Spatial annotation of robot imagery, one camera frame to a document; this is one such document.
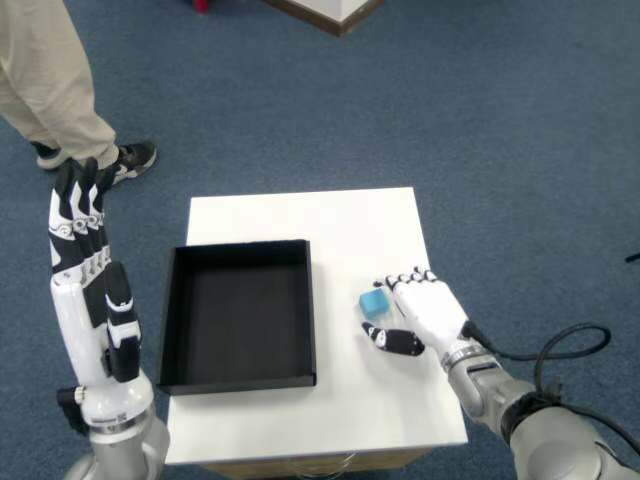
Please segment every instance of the blue sponge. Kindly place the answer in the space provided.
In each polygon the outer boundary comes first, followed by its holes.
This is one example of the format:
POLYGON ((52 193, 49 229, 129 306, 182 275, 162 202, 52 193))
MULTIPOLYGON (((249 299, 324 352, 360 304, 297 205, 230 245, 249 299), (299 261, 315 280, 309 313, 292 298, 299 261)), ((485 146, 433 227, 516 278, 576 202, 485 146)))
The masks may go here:
POLYGON ((364 316, 370 319, 389 310, 389 302, 384 292, 378 288, 360 295, 360 308, 364 316))

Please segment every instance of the sneaker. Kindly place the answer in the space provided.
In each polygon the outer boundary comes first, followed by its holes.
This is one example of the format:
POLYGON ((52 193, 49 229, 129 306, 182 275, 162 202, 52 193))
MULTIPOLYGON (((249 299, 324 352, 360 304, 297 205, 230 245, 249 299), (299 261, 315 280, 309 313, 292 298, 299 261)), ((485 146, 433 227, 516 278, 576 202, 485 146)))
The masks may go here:
POLYGON ((156 161, 158 149, 151 142, 132 143, 118 147, 120 154, 113 164, 115 177, 113 185, 127 178, 135 178, 149 170, 156 161))
POLYGON ((38 152, 36 163, 43 170, 55 170, 71 158, 61 148, 49 148, 38 142, 31 142, 31 145, 38 152))

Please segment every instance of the black cable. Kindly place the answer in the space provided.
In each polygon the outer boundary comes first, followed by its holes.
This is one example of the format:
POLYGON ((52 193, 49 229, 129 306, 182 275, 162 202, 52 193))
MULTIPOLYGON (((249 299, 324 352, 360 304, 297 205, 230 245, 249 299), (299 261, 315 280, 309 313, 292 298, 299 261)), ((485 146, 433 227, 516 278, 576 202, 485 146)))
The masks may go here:
POLYGON ((562 330, 560 333, 554 335, 543 347, 543 349, 538 354, 512 354, 503 352, 493 346, 491 341, 482 333, 482 331, 477 327, 477 325, 471 321, 465 322, 465 325, 462 328, 461 334, 467 338, 473 338, 480 345, 486 348, 488 351, 493 353, 494 355, 507 358, 509 360, 514 360, 517 362, 526 362, 526 361, 536 361, 536 365, 534 367, 534 378, 535 378, 535 386, 536 392, 550 396, 552 398, 555 397, 555 405, 559 407, 564 407, 577 415, 581 415, 584 417, 589 417, 593 420, 596 420, 603 425, 606 425, 611 430, 616 432, 624 441, 626 441, 629 446, 640 455, 640 444, 620 425, 614 422, 611 418, 603 415, 601 413, 595 412, 588 408, 579 407, 575 405, 568 405, 566 403, 562 403, 560 399, 560 384, 556 384, 552 382, 550 385, 546 387, 542 386, 542 366, 545 360, 566 360, 570 358, 580 358, 586 357, 588 355, 592 355, 604 347, 606 347, 611 341, 611 330, 609 328, 599 325, 596 323, 578 323, 576 325, 572 325, 569 328, 562 330), (584 330, 598 330, 603 333, 602 340, 596 345, 585 348, 583 350, 577 350, 574 352, 561 352, 561 353, 550 353, 553 347, 555 347, 558 343, 560 343, 565 338, 584 330))
POLYGON ((551 340, 546 343, 546 345, 536 358, 536 366, 533 371, 536 390, 538 392, 544 391, 544 388, 542 388, 542 365, 544 364, 545 360, 564 360, 568 358, 586 357, 602 350, 609 344, 610 341, 611 330, 609 330, 605 326, 595 323, 577 323, 569 328, 565 328, 557 335, 554 335, 551 340), (576 352, 549 353, 551 349, 555 347, 559 342, 561 342, 568 336, 582 330, 600 330, 604 334, 604 338, 600 341, 600 343, 594 345, 593 347, 585 348, 584 350, 578 350, 576 352))

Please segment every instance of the person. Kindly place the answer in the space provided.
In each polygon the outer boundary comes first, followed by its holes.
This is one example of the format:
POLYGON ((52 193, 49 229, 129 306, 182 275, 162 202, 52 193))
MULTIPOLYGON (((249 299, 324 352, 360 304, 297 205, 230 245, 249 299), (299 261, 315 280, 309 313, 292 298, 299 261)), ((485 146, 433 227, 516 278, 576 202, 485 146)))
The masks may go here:
POLYGON ((113 183, 154 163, 156 146, 116 146, 113 129, 94 110, 89 61, 62 0, 0 0, 0 113, 36 149, 36 163, 55 170, 67 159, 114 165, 113 183))

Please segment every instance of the black tray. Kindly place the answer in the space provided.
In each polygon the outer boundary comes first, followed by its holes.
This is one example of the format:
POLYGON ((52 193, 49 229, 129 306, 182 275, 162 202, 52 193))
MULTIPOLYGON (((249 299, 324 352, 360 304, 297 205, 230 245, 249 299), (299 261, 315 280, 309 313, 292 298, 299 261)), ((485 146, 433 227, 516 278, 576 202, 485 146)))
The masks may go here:
POLYGON ((171 395, 315 385, 309 242, 174 249, 161 342, 171 395))

